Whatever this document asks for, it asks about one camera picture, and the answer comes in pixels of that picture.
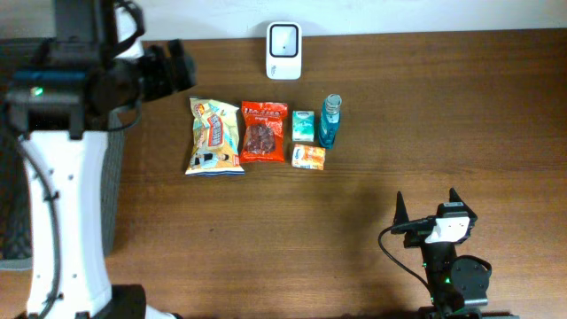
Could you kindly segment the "yellow wipes bag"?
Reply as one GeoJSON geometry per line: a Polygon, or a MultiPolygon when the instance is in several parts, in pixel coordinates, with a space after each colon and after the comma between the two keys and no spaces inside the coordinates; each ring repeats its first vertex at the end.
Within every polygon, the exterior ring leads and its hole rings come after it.
{"type": "Polygon", "coordinates": [[[186,175],[243,175],[238,146],[238,108],[234,105],[199,97],[190,98],[194,117],[193,146],[186,175]]]}

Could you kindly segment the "red candy bag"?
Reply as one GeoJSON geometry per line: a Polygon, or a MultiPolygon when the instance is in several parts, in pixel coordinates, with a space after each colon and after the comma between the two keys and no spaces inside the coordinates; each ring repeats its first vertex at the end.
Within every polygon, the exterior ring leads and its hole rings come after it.
{"type": "Polygon", "coordinates": [[[241,111],[245,120],[241,162],[285,162],[284,121],[288,116],[288,105],[243,101],[241,111]]]}

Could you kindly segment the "orange tissue pack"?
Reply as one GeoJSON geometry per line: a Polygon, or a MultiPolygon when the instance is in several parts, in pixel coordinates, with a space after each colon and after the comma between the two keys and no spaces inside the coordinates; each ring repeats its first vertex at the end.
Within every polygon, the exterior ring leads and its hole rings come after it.
{"type": "Polygon", "coordinates": [[[326,150],[322,147],[295,144],[291,165],[295,168],[324,170],[326,150]]]}

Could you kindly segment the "blue mouthwash bottle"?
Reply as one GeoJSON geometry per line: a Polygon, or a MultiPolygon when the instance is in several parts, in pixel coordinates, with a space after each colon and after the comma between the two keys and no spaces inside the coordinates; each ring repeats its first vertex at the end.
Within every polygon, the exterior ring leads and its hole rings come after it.
{"type": "Polygon", "coordinates": [[[328,95],[322,103],[322,112],[318,129],[319,143],[326,149],[332,149],[340,127],[342,98],[338,94],[328,95]]]}

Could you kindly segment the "green tissue pack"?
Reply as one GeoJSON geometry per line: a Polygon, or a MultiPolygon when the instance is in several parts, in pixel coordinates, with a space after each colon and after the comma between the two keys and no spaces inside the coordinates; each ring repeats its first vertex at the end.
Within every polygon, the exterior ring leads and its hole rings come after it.
{"type": "Polygon", "coordinates": [[[313,142],[315,140],[315,113],[313,111],[292,112],[292,140],[313,142]]]}

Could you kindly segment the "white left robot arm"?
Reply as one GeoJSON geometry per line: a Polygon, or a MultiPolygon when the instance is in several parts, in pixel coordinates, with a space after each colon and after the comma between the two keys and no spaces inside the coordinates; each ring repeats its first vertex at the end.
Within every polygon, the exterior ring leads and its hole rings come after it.
{"type": "Polygon", "coordinates": [[[178,40],[124,58],[128,42],[46,43],[13,74],[6,126],[24,160],[33,279],[27,318],[160,318],[140,284],[112,284],[102,231],[102,175],[113,113],[191,88],[194,65],[178,40]]]}

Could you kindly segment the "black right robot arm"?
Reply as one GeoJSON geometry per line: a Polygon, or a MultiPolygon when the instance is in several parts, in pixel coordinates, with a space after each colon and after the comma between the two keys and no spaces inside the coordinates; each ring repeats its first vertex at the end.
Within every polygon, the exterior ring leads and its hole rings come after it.
{"type": "Polygon", "coordinates": [[[455,189],[438,205],[437,212],[411,221],[401,193],[397,194],[393,235],[404,237],[406,249],[421,250],[425,286],[431,306],[418,310],[422,318],[512,318],[511,313],[484,313],[492,265],[471,255],[459,256],[456,247],[471,235],[478,216],[455,189]]]}

